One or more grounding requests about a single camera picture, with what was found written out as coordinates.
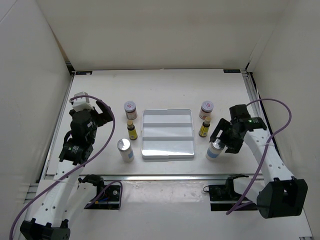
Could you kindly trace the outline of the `white shaker silver cap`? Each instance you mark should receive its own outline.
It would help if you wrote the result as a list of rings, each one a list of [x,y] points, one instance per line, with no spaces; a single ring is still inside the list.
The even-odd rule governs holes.
[[[206,151],[205,157],[209,161],[214,161],[224,150],[225,145],[221,142],[220,139],[216,139],[209,143],[208,149]]]
[[[134,160],[135,155],[131,146],[131,142],[126,139],[122,138],[117,142],[117,149],[122,157],[122,160],[126,163],[130,163]]]

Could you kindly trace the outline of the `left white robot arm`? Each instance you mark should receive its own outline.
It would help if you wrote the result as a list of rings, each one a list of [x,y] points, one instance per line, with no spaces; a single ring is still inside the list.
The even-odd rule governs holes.
[[[114,114],[102,100],[96,99],[101,112],[91,106],[89,97],[71,98],[70,131],[64,137],[54,182],[36,198],[44,196],[37,212],[24,220],[20,232],[27,240],[68,240],[71,226],[89,201],[100,200],[105,194],[103,179],[98,175],[80,178],[86,164],[95,157],[93,144],[97,129],[115,123]]]

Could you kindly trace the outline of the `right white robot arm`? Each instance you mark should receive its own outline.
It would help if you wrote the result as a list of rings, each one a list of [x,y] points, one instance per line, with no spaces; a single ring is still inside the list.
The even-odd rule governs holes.
[[[226,153],[237,154],[246,144],[258,163],[257,172],[262,173],[264,184],[255,179],[238,177],[225,186],[224,193],[230,200],[239,200],[228,211],[243,208],[244,199],[254,203],[265,219],[293,217],[302,213],[308,185],[297,179],[285,166],[268,138],[267,126],[260,117],[220,119],[210,141],[218,140],[226,147]]]

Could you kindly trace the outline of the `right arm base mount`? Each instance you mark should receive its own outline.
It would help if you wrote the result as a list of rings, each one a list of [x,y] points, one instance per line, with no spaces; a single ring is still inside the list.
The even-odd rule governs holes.
[[[209,194],[211,212],[227,212],[241,197],[240,194],[227,190],[225,184],[206,185],[202,192]]]

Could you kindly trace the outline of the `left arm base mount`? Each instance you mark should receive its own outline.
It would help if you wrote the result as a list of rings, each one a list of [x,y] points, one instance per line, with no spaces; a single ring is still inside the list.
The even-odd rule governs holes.
[[[97,195],[84,207],[85,210],[119,210],[122,205],[123,183],[119,180],[100,184]]]

